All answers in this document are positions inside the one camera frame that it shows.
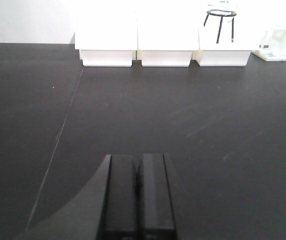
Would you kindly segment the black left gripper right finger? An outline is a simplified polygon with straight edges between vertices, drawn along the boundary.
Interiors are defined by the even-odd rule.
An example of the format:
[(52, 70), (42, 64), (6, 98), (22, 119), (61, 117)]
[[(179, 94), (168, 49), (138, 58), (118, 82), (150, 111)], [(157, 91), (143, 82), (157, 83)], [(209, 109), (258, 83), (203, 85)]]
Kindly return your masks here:
[(175, 240), (171, 198), (160, 153), (145, 153), (137, 171), (137, 223), (141, 240)]

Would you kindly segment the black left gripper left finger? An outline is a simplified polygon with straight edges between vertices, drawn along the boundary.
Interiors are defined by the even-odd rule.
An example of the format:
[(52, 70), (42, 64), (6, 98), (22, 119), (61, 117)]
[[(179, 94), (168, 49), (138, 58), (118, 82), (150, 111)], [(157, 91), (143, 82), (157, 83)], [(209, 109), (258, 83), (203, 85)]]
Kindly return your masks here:
[(137, 237), (135, 167), (129, 155), (105, 155), (97, 171), (97, 240)]

